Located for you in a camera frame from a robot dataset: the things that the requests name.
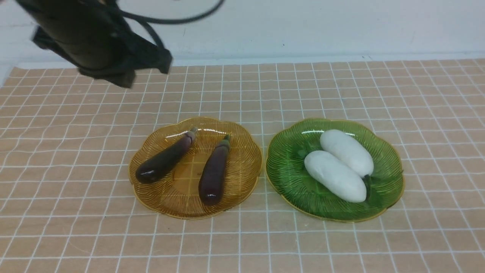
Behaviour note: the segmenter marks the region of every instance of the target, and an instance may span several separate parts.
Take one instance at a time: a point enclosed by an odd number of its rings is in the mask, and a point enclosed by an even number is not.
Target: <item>purple eggplant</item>
[[[136,170],[136,178],[142,184],[160,181],[188,152],[195,141],[197,128],[185,132],[177,142],[143,162]]]
[[[217,205],[224,194],[226,162],[229,156],[230,136],[226,135],[209,156],[199,180],[199,198],[204,205]]]

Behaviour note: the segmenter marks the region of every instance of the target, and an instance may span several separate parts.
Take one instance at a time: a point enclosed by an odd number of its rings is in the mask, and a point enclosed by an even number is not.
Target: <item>plate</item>
[[[305,169],[305,156],[322,150],[320,135],[338,129],[353,136],[369,151],[374,172],[365,180],[367,201],[350,203],[313,179]],[[362,222],[384,213],[404,193],[403,168],[392,145],[360,123],[350,120],[304,119],[276,134],[268,147],[266,176],[291,206],[322,220]]]
[[[195,141],[172,171],[159,182],[140,183],[136,169],[194,126],[198,128]],[[199,179],[216,144],[227,134],[231,135],[231,141],[225,192],[219,204],[205,206],[198,195]],[[262,158],[261,149],[241,125],[197,117],[160,128],[148,136],[130,162],[129,178],[136,198],[147,208],[174,218],[202,219],[231,209],[251,195],[261,173]]]

